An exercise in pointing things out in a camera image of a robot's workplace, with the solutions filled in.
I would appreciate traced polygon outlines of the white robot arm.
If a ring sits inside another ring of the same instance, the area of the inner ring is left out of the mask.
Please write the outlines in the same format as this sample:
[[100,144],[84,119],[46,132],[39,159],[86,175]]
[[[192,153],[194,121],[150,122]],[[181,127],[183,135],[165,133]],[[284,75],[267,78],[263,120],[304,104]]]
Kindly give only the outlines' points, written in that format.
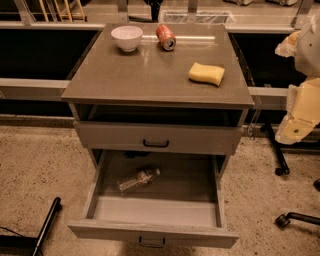
[[295,69],[306,75],[299,86],[288,87],[287,114],[275,135],[277,142],[292,145],[320,123],[320,13],[314,14],[301,30],[287,36],[275,53],[293,57]]

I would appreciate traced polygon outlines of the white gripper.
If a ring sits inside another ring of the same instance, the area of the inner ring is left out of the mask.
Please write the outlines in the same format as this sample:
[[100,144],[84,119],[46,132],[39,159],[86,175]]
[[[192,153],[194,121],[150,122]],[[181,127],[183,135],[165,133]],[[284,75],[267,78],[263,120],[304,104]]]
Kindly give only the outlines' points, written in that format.
[[[299,31],[287,36],[275,49],[282,57],[295,56]],[[308,79],[299,86],[290,85],[287,95],[287,112],[275,134],[281,144],[301,142],[320,122],[320,78]]]

